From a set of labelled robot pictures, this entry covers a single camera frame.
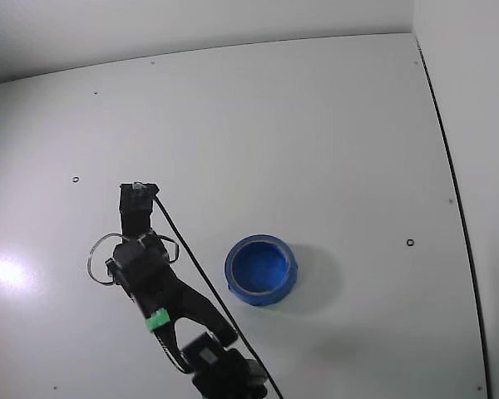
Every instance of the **blue tape roll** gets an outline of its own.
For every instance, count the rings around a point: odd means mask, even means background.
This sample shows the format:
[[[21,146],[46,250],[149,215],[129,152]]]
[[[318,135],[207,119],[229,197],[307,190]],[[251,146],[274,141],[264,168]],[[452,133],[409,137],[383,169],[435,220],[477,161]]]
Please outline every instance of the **blue tape roll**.
[[[264,306],[283,299],[298,277],[289,246],[272,235],[252,235],[235,245],[225,260],[232,293],[244,302]]]

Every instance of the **black cable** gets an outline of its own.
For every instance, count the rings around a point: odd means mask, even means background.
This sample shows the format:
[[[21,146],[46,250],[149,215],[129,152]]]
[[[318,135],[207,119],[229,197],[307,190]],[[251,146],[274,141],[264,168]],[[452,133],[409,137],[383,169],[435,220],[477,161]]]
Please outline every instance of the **black cable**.
[[[172,218],[168,214],[168,211],[166,210],[165,206],[161,203],[161,201],[159,200],[159,197],[157,197],[157,195],[154,195],[153,200],[159,206],[159,209],[161,210],[161,212],[165,216],[166,221],[168,222],[168,224],[170,225],[172,230],[174,230],[175,236],[181,242],[181,245],[183,245],[183,248],[185,248],[185,251],[189,254],[190,259],[192,260],[192,263],[195,265],[196,269],[198,270],[198,273],[200,273],[201,277],[205,280],[205,283],[207,284],[210,291],[213,293],[216,300],[218,301],[218,303],[220,304],[220,306],[224,310],[225,314],[227,315],[227,318],[231,321],[231,324],[233,324],[233,327],[235,328],[236,332],[239,334],[240,339],[242,340],[244,345],[248,348],[249,352],[255,358],[257,363],[263,368],[264,372],[268,376],[269,383],[272,384],[272,387],[274,388],[275,393],[277,393],[277,396],[279,397],[279,399],[284,399],[283,394],[281,394],[279,387],[277,386],[274,379],[270,375],[270,373],[269,373],[268,369],[266,368],[266,366],[264,365],[263,361],[260,360],[260,357],[257,354],[257,352],[251,347],[250,343],[248,342],[248,339],[245,337],[244,333],[242,332],[239,325],[235,321],[235,318],[233,318],[233,316],[231,315],[230,310],[227,308],[227,306],[225,306],[224,301],[222,300],[220,295],[216,292],[215,286],[209,280],[209,278],[207,277],[207,274],[205,274],[204,269],[201,268],[200,263],[198,262],[198,259],[196,259],[196,257],[192,253],[192,250],[190,249],[189,245],[185,242],[185,239],[183,239],[183,237],[181,236],[181,233],[176,228],[176,226],[175,226],[174,222],[172,221]]]

